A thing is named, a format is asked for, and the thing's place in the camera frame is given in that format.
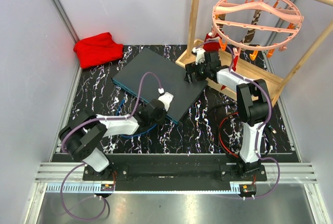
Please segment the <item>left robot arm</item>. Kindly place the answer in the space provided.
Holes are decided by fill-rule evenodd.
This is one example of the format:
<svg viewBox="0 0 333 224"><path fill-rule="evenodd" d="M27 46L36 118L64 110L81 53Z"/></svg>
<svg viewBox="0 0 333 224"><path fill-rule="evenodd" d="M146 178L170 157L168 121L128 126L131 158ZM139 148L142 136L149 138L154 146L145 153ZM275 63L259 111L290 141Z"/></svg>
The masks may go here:
<svg viewBox="0 0 333 224"><path fill-rule="evenodd" d="M164 96L140 107L133 116L102 116L92 111L81 112L60 130L58 137L63 152L94 170L100 180L112 175L106 155L97 147L101 139L113 135L140 135L164 122L171 101Z"/></svg>

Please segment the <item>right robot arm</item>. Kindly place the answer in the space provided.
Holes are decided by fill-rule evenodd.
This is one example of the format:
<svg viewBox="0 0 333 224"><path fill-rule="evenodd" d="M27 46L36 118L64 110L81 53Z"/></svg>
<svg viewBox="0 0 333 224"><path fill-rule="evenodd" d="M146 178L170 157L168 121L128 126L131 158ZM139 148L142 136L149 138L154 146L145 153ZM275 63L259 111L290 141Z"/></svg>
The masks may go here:
<svg viewBox="0 0 333 224"><path fill-rule="evenodd" d="M237 112L243 124L242 146L236 162L236 174L241 180L249 180L259 170L262 134L271 118L272 103L265 80L252 80L222 65L217 51L208 52L193 48L195 61L185 65L184 80L188 83L210 79L236 93Z"/></svg>

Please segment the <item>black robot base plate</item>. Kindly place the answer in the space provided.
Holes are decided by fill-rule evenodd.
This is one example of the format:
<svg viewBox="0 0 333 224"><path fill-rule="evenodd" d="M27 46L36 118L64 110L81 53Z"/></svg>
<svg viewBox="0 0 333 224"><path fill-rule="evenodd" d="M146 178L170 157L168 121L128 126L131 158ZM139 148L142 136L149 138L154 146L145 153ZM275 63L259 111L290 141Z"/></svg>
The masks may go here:
<svg viewBox="0 0 333 224"><path fill-rule="evenodd" d="M118 192L239 194L241 184L290 182L300 170L291 155L276 155L279 164L261 161L249 171L223 154L114 154L96 172L88 165L84 181L116 180Z"/></svg>

